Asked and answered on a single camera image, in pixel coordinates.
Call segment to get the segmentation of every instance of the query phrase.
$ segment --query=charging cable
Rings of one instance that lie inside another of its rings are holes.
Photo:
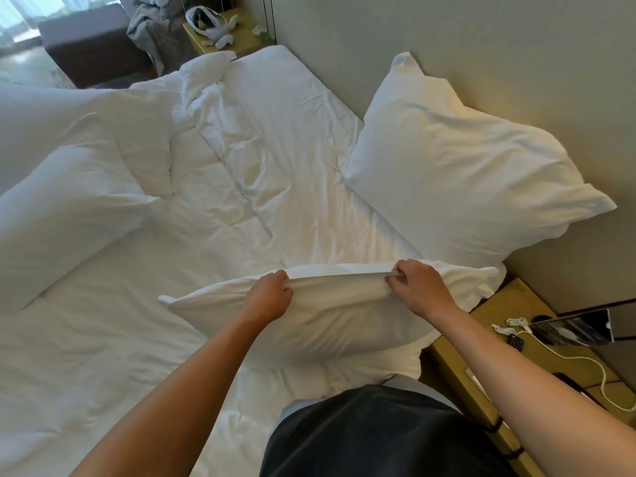
[[[613,401],[611,401],[608,398],[608,396],[605,395],[605,384],[608,381],[608,373],[605,371],[605,367],[603,367],[603,365],[601,365],[598,361],[594,360],[593,358],[589,358],[589,357],[578,357],[578,356],[576,356],[576,357],[566,357],[566,356],[560,355],[559,353],[555,352],[552,348],[550,348],[548,345],[543,343],[539,338],[534,336],[534,334],[532,333],[532,329],[530,329],[530,327],[528,325],[528,321],[525,318],[518,318],[518,319],[511,318],[511,319],[506,320],[505,323],[509,327],[510,326],[521,326],[523,328],[523,330],[522,331],[517,331],[514,328],[502,328],[502,327],[500,327],[499,325],[496,325],[496,324],[493,324],[491,326],[497,333],[500,333],[502,335],[520,335],[521,333],[526,333],[527,335],[530,335],[535,340],[537,340],[540,344],[542,344],[551,353],[555,354],[559,358],[563,358],[564,360],[590,360],[590,361],[594,362],[595,364],[597,364],[599,366],[600,371],[603,372],[603,379],[600,382],[600,393],[603,395],[603,398],[605,398],[605,400],[607,400],[608,402],[610,402],[612,405],[614,405],[616,408],[618,408],[620,410],[628,411],[628,412],[632,412],[632,411],[636,410],[636,402],[634,403],[632,408],[624,408],[624,407],[622,407],[620,405],[617,405]]]

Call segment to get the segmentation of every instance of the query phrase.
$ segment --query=wooden nightstand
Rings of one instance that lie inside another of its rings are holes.
[[[498,291],[488,301],[473,310],[475,320],[492,331],[491,324],[506,327],[505,320],[509,318],[526,318],[530,321],[537,315],[556,315],[548,306],[535,295],[520,279],[515,279],[506,287]],[[585,360],[564,360],[546,350],[534,337],[521,335],[525,340],[523,355],[534,361],[540,367],[554,373],[561,371],[572,378],[582,387],[600,383],[601,373],[598,366]],[[563,356],[586,356],[598,360],[608,372],[608,380],[618,380],[619,377],[609,369],[600,357],[589,348],[582,346],[559,346],[555,351]],[[439,364],[442,375],[446,378],[458,397],[464,403],[468,412],[482,425],[497,431],[491,432],[493,442],[508,455],[514,470],[522,477],[539,477],[544,474],[527,452],[523,451],[521,443],[513,431],[501,422],[499,412],[481,392],[479,387],[466,374],[467,365],[446,338],[439,338],[431,347],[431,353]],[[629,423],[634,413],[628,413],[609,404],[601,395],[598,387],[588,389],[613,416]],[[624,383],[608,384],[606,393],[618,405],[629,408],[634,402],[634,393]]]
[[[252,33],[252,27],[256,23],[247,10],[244,8],[234,8],[223,12],[223,16],[228,21],[233,15],[238,15],[238,25],[232,32],[232,35],[234,35],[234,45],[227,45],[223,50],[233,51],[237,54],[237,58],[240,58],[273,44],[272,42],[263,42]],[[186,30],[192,46],[199,55],[218,52],[214,45],[203,45],[203,42],[208,39],[196,33],[189,24],[184,23],[183,28]]]

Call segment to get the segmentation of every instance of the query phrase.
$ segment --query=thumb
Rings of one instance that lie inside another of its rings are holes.
[[[393,289],[393,291],[395,291],[398,296],[400,296],[401,298],[406,297],[406,294],[408,293],[408,286],[406,284],[402,283],[402,281],[400,281],[395,276],[386,277],[386,281],[391,289]]]

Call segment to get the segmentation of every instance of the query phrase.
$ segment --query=black remote control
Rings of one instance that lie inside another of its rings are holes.
[[[505,342],[519,351],[523,350],[523,344],[525,343],[523,338],[517,337],[516,335],[508,335]]]

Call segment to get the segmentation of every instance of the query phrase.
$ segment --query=white curtain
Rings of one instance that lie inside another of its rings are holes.
[[[117,0],[0,0],[0,47],[11,47],[47,18],[94,8]]]

